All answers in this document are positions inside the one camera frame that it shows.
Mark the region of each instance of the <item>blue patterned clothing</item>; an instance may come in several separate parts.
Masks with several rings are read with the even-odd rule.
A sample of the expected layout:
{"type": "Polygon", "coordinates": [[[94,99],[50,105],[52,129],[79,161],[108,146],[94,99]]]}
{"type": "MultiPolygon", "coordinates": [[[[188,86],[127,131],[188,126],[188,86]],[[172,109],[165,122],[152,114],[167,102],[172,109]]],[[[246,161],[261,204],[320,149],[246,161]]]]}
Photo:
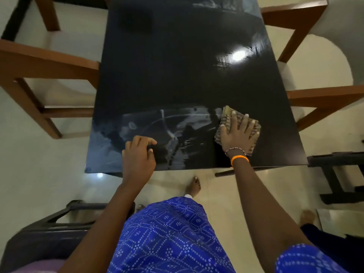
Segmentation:
{"type": "MultiPolygon", "coordinates": [[[[317,256],[320,252],[315,247],[297,247],[291,248],[279,257],[277,273],[329,272],[326,271],[327,267],[323,267],[318,272],[316,267],[319,264],[311,260],[310,264],[314,263],[316,267],[302,264],[300,268],[305,271],[298,271],[296,264],[292,266],[293,261],[290,261],[290,266],[286,265],[285,262],[290,257],[285,256],[286,253],[292,252],[297,255],[304,249],[305,254],[317,256]]],[[[302,262],[308,261],[307,258],[309,258],[294,257],[302,262]]],[[[320,260],[325,266],[323,262],[328,262],[330,258],[325,256],[324,260],[321,258],[320,260]]],[[[330,268],[338,268],[331,264],[332,261],[330,261],[330,268]]],[[[216,238],[203,207],[190,198],[174,197],[150,204],[125,222],[107,272],[229,273],[235,271],[216,238]]]]}

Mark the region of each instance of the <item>orange wristband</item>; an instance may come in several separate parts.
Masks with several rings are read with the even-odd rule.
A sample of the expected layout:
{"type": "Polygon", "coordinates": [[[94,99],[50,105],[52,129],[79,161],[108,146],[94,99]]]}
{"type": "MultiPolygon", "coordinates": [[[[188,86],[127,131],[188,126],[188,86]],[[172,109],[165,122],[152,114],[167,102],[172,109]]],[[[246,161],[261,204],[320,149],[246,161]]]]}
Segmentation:
{"type": "Polygon", "coordinates": [[[244,156],[244,155],[235,155],[234,157],[231,158],[231,166],[232,167],[233,167],[233,162],[234,162],[234,160],[236,158],[244,158],[244,159],[246,159],[249,162],[249,159],[246,156],[244,156]]]}

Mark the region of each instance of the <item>blue sleeve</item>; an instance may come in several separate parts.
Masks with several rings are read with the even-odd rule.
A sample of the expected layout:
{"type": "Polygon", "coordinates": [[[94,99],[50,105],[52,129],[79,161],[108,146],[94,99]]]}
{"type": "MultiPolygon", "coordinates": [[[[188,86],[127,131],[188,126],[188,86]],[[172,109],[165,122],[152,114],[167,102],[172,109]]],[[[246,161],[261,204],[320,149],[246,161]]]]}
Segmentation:
{"type": "Polygon", "coordinates": [[[275,265],[276,273],[348,273],[318,248],[303,243],[283,252],[275,265]]]}

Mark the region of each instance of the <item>forearm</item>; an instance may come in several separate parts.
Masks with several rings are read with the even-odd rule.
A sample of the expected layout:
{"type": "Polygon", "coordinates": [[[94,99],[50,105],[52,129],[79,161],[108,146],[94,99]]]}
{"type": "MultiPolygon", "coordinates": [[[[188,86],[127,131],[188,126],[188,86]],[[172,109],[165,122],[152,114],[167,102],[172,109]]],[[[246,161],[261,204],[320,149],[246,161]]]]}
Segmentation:
{"type": "Polygon", "coordinates": [[[140,189],[123,182],[59,273],[104,273],[112,259],[126,216],[140,189]]]}
{"type": "Polygon", "coordinates": [[[234,160],[234,171],[249,233],[266,273],[275,271],[277,257],[297,243],[310,244],[245,159],[234,160]]]}

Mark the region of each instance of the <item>person's right hand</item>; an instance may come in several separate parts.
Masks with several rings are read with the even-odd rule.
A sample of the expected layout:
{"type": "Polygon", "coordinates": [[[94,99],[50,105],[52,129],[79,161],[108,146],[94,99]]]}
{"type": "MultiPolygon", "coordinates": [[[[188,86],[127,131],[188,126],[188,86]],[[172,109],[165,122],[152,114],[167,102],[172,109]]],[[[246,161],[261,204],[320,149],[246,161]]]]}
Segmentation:
{"type": "MultiPolygon", "coordinates": [[[[236,117],[236,112],[231,113],[231,126],[230,133],[227,132],[226,126],[221,125],[221,145],[222,150],[225,152],[229,148],[239,147],[247,153],[250,147],[256,142],[259,137],[259,132],[255,133],[251,138],[249,138],[252,129],[254,128],[255,121],[253,120],[248,124],[249,115],[245,114],[243,120],[238,127],[238,120],[236,117]]],[[[235,155],[243,155],[241,150],[229,150],[227,152],[228,157],[231,159],[235,155]]]]}
{"type": "Polygon", "coordinates": [[[141,190],[155,170],[153,150],[147,151],[149,144],[157,144],[153,138],[135,136],[126,142],[123,156],[123,183],[141,190]]]}

